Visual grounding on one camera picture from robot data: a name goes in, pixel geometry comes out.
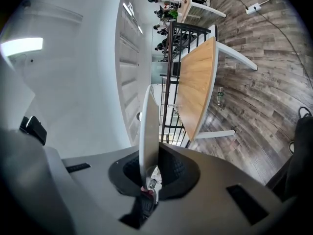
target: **table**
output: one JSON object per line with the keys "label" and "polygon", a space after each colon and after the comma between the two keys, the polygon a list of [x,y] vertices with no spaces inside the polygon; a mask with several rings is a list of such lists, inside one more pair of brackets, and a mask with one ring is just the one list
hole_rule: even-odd
{"label": "table", "polygon": [[192,2],[192,0],[183,0],[183,2],[181,3],[181,7],[178,9],[178,17],[177,17],[177,22],[178,23],[184,23],[187,16],[190,16],[190,17],[195,17],[195,18],[201,18],[199,16],[195,16],[195,15],[190,15],[189,14],[189,11],[191,9],[191,7],[194,6],[194,7],[198,7],[198,8],[201,8],[201,9],[204,9],[204,10],[207,10],[207,11],[210,11],[210,12],[213,12],[221,17],[226,17],[226,14],[216,10],[216,9],[213,9],[209,6],[206,6],[206,5],[203,5],[203,4],[199,4],[199,3],[196,3],[196,2]]}
{"label": "table", "polygon": [[217,42],[215,37],[211,37],[183,57],[176,104],[179,106],[178,113],[190,141],[231,136],[236,133],[234,130],[200,133],[213,93],[219,51],[236,58],[253,70],[258,69],[255,63]]}

